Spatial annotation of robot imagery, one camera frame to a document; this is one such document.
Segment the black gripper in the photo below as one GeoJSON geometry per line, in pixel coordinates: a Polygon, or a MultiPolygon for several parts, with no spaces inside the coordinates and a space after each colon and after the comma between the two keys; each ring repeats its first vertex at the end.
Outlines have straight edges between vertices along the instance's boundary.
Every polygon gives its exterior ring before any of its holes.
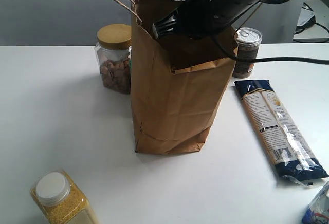
{"type": "Polygon", "coordinates": [[[156,39],[173,33],[203,38],[223,31],[259,0],[185,0],[169,15],[152,25],[156,39]]]}

